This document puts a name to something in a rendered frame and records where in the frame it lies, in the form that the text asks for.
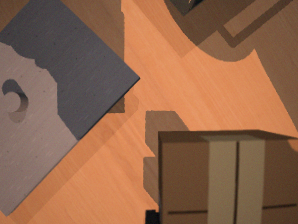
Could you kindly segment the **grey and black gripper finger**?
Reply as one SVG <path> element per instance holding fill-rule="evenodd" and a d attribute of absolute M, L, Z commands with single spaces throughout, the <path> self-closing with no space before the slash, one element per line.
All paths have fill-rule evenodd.
<path fill-rule="evenodd" d="M 156 210 L 146 210 L 145 224 L 160 224 L 160 213 Z"/>

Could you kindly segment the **brown cardboard box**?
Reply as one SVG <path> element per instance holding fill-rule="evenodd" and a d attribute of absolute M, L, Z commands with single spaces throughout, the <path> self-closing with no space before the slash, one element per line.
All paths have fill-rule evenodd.
<path fill-rule="evenodd" d="M 298 138 L 158 131 L 160 224 L 298 224 Z"/>

